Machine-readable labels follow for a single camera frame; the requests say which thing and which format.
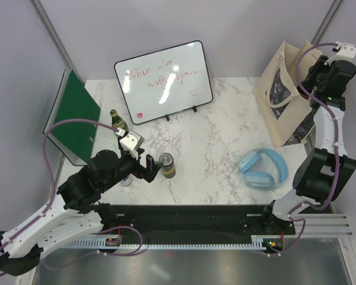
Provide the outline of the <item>dark beverage can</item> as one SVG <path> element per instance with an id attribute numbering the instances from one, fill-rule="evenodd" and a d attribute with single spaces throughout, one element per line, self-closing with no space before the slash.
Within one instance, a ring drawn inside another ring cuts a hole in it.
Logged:
<path id="1" fill-rule="evenodd" d="M 176 175 L 174 158 L 170 153 L 162 153 L 159 161 L 163 163 L 161 171 L 165 178 L 171 179 Z"/>

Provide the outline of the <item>small white blue can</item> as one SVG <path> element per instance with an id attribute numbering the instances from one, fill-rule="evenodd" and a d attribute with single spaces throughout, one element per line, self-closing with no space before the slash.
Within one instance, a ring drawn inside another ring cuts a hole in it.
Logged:
<path id="1" fill-rule="evenodd" d="M 122 181 L 121 181 L 121 185 L 126 187 L 126 186 L 129 186 L 130 184 L 132 183 L 132 176 L 129 175 L 127 176 L 126 178 L 124 178 Z"/>

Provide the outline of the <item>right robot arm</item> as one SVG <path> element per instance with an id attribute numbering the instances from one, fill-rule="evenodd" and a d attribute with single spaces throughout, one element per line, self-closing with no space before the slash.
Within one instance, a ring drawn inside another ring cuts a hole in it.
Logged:
<path id="1" fill-rule="evenodd" d="M 294 215 L 307 207 L 316 211 L 327 208 L 354 173 L 356 160 L 349 158 L 345 149 L 342 120 L 346 110 L 343 93 L 355 74 L 351 61 L 333 61 L 322 55 L 298 85 L 301 94 L 313 92 L 310 106 L 316 127 L 315 147 L 296 171 L 292 190 L 264 208 L 259 224 L 265 233 L 289 226 Z"/>

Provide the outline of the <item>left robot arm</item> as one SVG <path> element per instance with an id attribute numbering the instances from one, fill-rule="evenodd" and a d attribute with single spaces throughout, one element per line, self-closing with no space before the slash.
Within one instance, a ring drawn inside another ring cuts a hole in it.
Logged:
<path id="1" fill-rule="evenodd" d="M 143 166 L 127 151 L 120 157 L 114 151 L 100 151 L 53 191 L 43 208 L 14 229 L 0 231 L 1 273 L 20 276 L 73 240 L 113 233 L 118 217 L 110 204 L 98 203 L 101 195 L 129 175 L 152 182 L 162 166 L 151 155 Z"/>

